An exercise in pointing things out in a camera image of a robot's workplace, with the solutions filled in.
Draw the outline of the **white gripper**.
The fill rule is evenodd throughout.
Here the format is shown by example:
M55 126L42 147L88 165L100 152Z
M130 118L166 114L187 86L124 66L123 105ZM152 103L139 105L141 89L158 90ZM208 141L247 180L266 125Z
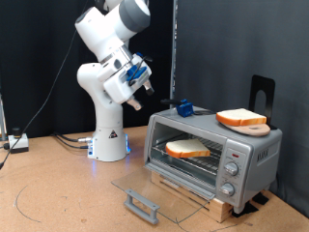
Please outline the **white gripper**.
M140 53L134 54L128 63L103 81L105 92L114 102L126 102L136 111L140 110L141 103L131 97L140 87L145 88L148 96L155 92L149 80L152 70L148 66L148 62L152 61L150 56L143 56Z

